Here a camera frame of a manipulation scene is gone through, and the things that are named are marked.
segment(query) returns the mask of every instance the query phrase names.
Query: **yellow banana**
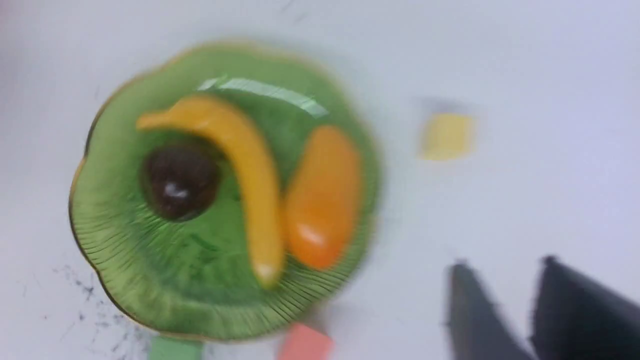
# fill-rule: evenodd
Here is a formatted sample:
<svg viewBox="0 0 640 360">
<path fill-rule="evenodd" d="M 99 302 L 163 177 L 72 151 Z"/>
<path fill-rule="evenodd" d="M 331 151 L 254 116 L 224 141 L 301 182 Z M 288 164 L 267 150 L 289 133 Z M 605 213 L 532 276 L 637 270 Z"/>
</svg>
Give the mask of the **yellow banana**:
<svg viewBox="0 0 640 360">
<path fill-rule="evenodd" d="M 138 130 L 176 129 L 202 136 L 231 161 L 243 199 L 253 272 L 263 288 L 277 284 L 285 263 L 280 189 L 265 139 L 235 106 L 210 95 L 191 95 L 172 108 L 142 115 Z"/>
</svg>

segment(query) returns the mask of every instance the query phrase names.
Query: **yellow cube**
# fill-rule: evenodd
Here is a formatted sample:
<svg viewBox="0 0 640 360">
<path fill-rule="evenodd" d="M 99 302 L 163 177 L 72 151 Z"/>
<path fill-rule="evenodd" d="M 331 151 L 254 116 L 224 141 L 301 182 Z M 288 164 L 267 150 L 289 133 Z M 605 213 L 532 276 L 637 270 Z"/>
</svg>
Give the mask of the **yellow cube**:
<svg viewBox="0 0 640 360">
<path fill-rule="evenodd" d="M 429 160 L 451 160 L 472 148 L 472 119 L 455 113 L 439 113 L 426 127 L 422 155 Z"/>
</svg>

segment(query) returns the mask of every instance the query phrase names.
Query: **green block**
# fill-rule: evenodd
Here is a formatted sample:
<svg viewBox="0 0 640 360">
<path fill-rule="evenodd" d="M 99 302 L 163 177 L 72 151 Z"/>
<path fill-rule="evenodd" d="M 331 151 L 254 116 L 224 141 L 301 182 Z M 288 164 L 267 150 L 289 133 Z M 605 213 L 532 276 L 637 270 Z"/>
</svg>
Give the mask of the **green block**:
<svg viewBox="0 0 640 360">
<path fill-rule="evenodd" d="M 151 339 L 148 360 L 202 360 L 203 343 L 156 336 Z"/>
</svg>

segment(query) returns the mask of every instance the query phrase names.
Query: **white table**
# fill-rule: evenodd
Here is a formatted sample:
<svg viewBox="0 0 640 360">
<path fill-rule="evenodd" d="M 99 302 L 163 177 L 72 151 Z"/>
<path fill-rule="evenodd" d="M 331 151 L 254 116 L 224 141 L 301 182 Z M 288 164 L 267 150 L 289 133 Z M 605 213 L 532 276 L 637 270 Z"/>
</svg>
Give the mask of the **white table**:
<svg viewBox="0 0 640 360">
<path fill-rule="evenodd" d="M 448 359 L 444 271 L 456 258 L 522 339 L 545 254 L 640 300 L 638 19 L 637 0 L 3 1 L 0 357 L 143 358 L 148 333 L 88 290 L 68 188 L 121 82 L 229 34 L 329 49 L 377 107 L 378 243 L 325 311 L 332 359 Z M 416 157 L 433 97 L 477 115 L 464 160 Z M 273 359 L 280 340 L 212 345 L 211 358 Z"/>
</svg>

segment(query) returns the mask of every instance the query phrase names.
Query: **green glass plate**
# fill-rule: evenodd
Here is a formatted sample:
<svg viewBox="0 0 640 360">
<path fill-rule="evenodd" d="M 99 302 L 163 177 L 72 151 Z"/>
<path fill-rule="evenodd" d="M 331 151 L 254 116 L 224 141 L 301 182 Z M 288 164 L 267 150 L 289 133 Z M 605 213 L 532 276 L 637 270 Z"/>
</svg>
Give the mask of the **green glass plate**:
<svg viewBox="0 0 640 360">
<path fill-rule="evenodd" d="M 238 184 L 223 157 L 216 200 L 204 213 L 170 222 L 152 211 L 140 183 L 143 159 L 161 145 L 199 140 L 139 132 L 135 122 L 195 92 L 226 99 L 255 121 L 282 188 L 316 126 L 339 126 L 354 141 L 365 186 L 356 232 L 338 264 L 319 272 L 289 256 L 278 286 L 261 289 L 248 260 Z M 211 44 L 130 81 L 102 107 L 74 178 L 69 215 L 106 293 L 134 321 L 178 338 L 239 340 L 294 321 L 348 280 L 367 248 L 379 186 L 374 144 L 326 75 L 255 45 Z"/>
</svg>

